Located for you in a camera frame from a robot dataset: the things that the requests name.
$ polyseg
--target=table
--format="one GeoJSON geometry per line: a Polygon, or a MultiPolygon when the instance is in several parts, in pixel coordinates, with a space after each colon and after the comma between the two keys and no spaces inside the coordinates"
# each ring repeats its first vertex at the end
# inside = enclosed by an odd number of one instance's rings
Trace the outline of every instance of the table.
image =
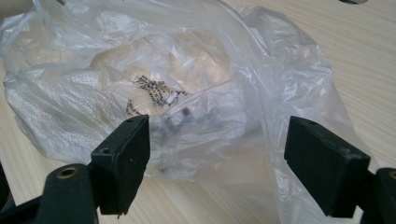
{"type": "MultiPolygon", "coordinates": [[[[380,166],[396,167],[396,1],[357,6],[336,0],[228,0],[231,6],[281,11],[321,46],[357,134],[380,166]]],[[[0,20],[31,8],[30,0],[0,2],[0,20]]],[[[0,65],[0,76],[5,71],[0,65]]],[[[21,133],[0,85],[0,160],[17,204],[42,192],[46,175],[64,165],[43,158],[21,133]]],[[[127,217],[102,223],[256,223],[249,211],[210,185],[147,179],[127,217]]],[[[277,223],[269,218],[268,223],[277,223]]]]}

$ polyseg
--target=crumpled plastic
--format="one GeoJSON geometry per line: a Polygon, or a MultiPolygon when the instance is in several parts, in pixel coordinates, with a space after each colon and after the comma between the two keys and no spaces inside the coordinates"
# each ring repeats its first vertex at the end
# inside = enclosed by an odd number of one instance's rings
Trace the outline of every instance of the crumpled plastic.
{"type": "Polygon", "coordinates": [[[290,116],[365,149],[318,44],[286,16],[216,0],[34,3],[3,22],[0,53],[43,155],[89,163],[149,114],[147,176],[220,184],[266,222],[358,222],[325,217],[283,159],[290,116]]]}

